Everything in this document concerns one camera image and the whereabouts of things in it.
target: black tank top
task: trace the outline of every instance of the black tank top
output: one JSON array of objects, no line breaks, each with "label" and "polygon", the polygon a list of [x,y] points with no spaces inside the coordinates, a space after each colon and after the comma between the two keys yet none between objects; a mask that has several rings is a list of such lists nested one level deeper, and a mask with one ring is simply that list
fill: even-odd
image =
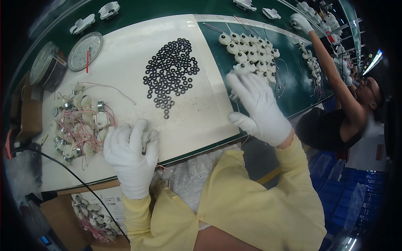
[{"label": "black tank top", "polygon": [[347,119],[344,110],[326,112],[313,108],[299,120],[296,134],[300,141],[321,151],[344,151],[351,148],[360,139],[360,133],[355,134],[347,142],[340,137],[340,127]]}]

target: white glove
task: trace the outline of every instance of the white glove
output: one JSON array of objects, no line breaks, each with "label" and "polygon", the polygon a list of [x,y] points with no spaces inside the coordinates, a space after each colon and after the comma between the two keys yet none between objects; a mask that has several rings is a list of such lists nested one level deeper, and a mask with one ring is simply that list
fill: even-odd
[{"label": "white glove", "polygon": [[290,16],[290,21],[296,22],[298,26],[308,35],[310,31],[313,31],[313,27],[307,21],[307,19],[299,13],[295,13]]},{"label": "white glove", "polygon": [[249,118],[239,112],[231,112],[229,121],[273,147],[282,143],[292,126],[279,110],[267,82],[255,74],[234,73],[229,73],[226,81],[250,114]]},{"label": "white glove", "polygon": [[140,200],[148,196],[149,186],[158,162],[158,132],[149,133],[150,142],[142,155],[142,135],[147,121],[140,118],[133,128],[127,123],[110,127],[103,145],[103,156],[113,167],[127,198]]}]

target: fluorescent light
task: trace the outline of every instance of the fluorescent light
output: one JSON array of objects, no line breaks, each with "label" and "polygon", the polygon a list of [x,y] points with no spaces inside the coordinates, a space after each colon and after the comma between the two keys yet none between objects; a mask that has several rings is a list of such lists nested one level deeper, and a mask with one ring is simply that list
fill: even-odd
[{"label": "fluorescent light", "polygon": [[356,241],[357,241],[357,239],[355,239],[355,240],[353,241],[353,243],[352,243],[351,247],[349,248],[349,251],[351,251],[351,250],[352,250],[352,248],[353,248],[353,246],[355,245]]},{"label": "fluorescent light", "polygon": [[369,72],[369,70],[371,70],[377,64],[377,61],[379,61],[381,59],[381,56],[382,56],[382,51],[380,49],[378,49],[377,55],[375,55],[371,64],[363,72],[363,75],[365,75],[367,72]]}]

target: woman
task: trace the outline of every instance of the woman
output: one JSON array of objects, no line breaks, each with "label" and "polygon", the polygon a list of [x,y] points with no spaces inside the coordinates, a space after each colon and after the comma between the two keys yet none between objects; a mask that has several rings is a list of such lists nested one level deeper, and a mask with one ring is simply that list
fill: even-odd
[{"label": "woman", "polygon": [[[229,121],[275,147],[281,163],[278,185],[267,190],[249,179],[243,152],[222,153],[202,193],[189,199],[162,180],[155,184],[151,213],[149,186],[158,161],[158,133],[151,131],[146,154],[139,119],[131,129],[111,128],[104,156],[116,171],[125,205],[131,250],[318,250],[326,234],[324,212],[314,191],[307,159],[273,91],[256,75],[227,75],[227,83],[249,112],[229,114]],[[190,201],[198,204],[189,206]]]}]

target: washer pile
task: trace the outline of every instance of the washer pile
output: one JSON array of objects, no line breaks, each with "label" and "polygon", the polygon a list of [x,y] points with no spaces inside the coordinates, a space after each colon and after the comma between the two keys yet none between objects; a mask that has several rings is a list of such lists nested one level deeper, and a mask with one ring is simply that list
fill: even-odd
[{"label": "washer pile", "polygon": [[149,86],[147,98],[154,98],[155,107],[164,110],[164,118],[169,118],[169,110],[174,105],[171,92],[176,96],[185,94],[193,87],[192,78],[188,75],[197,75],[200,71],[195,57],[190,58],[191,43],[184,38],[169,42],[148,61],[143,77],[144,85]]}]

